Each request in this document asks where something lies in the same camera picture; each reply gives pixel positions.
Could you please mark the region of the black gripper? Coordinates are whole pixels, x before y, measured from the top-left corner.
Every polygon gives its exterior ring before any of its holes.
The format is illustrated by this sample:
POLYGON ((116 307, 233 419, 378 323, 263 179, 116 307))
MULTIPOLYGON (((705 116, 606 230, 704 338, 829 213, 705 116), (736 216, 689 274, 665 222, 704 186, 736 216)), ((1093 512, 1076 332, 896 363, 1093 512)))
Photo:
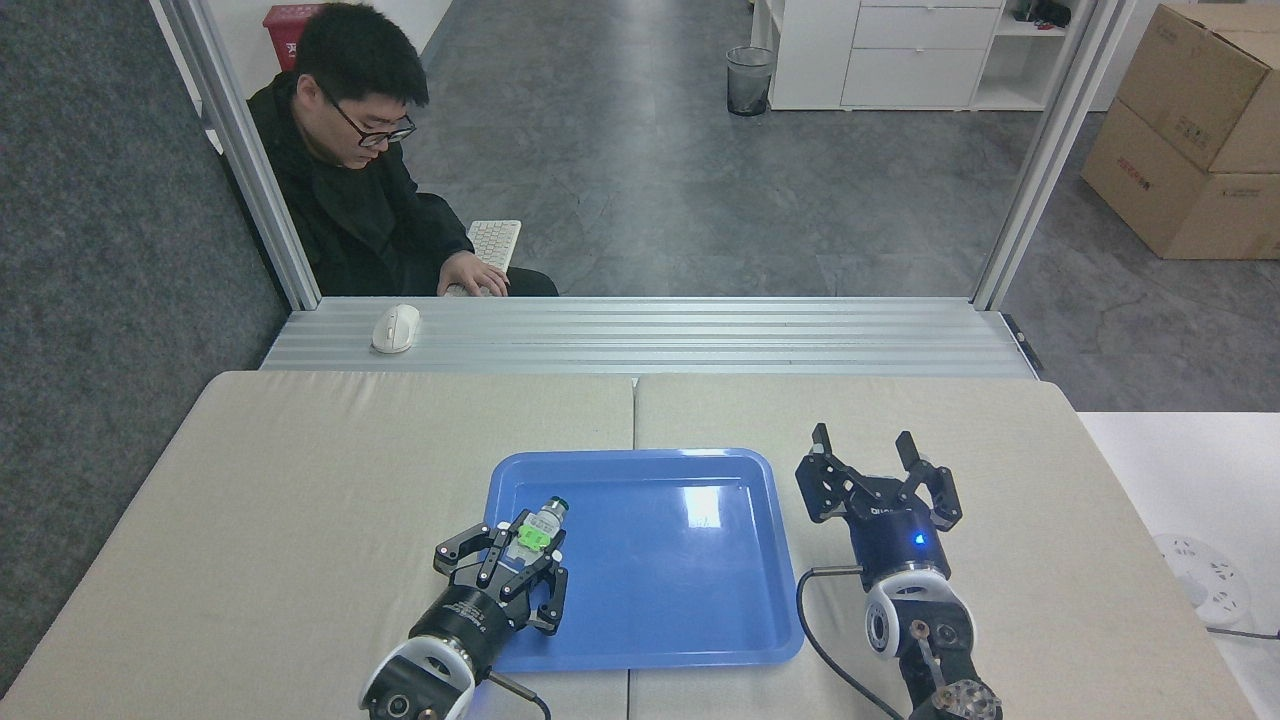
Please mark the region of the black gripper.
POLYGON ((564 619, 570 574, 562 552, 521 560, 506 551, 511 541, 511 525, 502 521, 477 523, 439 543, 433 566, 448 584, 408 633, 453 641, 477 680, 518 629, 552 637, 564 619))
POLYGON ((948 579, 951 568, 938 532, 950 532, 963 518, 954 474, 918 451, 910 430, 895 441, 908 479, 865 477, 832 452, 824 423, 812 432, 812 447, 795 477, 809 518, 823 523, 846 518, 864 584, 893 574, 931 569, 948 579), (931 506, 918 495, 923 484, 931 506))

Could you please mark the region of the person's hand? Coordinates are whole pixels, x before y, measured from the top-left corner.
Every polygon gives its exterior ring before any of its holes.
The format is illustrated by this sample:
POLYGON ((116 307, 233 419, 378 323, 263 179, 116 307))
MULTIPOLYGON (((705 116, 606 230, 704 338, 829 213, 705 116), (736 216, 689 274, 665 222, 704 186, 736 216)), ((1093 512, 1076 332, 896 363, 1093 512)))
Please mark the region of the person's hand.
POLYGON ((448 288, 456 284, 470 296, 483 296, 485 291, 495 297, 509 295, 508 275, 466 250, 453 252, 440 265, 436 295, 447 295, 448 288))

